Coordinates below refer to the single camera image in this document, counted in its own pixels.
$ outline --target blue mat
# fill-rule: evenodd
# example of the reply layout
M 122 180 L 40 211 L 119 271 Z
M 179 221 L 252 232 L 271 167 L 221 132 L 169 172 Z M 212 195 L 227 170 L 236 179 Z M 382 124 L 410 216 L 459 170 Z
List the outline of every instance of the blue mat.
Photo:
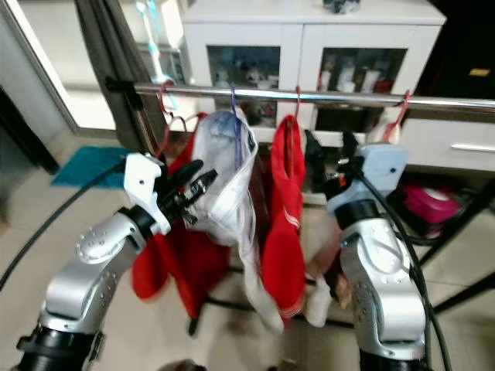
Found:
M 80 188 L 118 164 L 129 150 L 116 147 L 82 147 L 55 175 L 52 186 Z M 124 187 L 124 174 L 111 174 L 96 185 L 98 188 L 119 189 Z

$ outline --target drawer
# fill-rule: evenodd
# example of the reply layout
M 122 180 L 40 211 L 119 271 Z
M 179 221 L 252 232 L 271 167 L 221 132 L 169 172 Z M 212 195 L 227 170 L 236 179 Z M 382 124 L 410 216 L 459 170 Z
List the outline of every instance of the drawer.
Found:
M 495 124 L 410 119 L 401 145 L 409 165 L 495 171 Z

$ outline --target pink container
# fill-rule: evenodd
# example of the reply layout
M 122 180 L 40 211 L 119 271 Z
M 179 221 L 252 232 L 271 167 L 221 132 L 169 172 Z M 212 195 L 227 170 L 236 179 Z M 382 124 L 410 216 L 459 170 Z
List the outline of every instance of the pink container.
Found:
M 445 222 L 459 211 L 456 201 L 441 190 L 404 185 L 401 191 L 407 196 L 404 205 L 427 223 Z

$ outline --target wall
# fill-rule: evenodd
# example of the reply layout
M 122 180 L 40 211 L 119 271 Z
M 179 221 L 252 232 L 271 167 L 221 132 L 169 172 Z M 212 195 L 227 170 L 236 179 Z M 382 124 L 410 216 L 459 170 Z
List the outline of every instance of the wall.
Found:
M 0 84 L 10 96 L 28 126 L 48 144 L 67 124 L 24 50 L 18 43 L 4 15 L 0 13 Z

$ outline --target drawer handle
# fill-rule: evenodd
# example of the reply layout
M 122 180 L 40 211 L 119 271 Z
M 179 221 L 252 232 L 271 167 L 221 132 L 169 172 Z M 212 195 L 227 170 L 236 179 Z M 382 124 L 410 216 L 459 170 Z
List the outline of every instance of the drawer handle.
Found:
M 490 145 L 465 145 L 463 143 L 453 143 L 450 145 L 450 148 L 459 149 L 460 151 L 495 152 L 495 147 Z

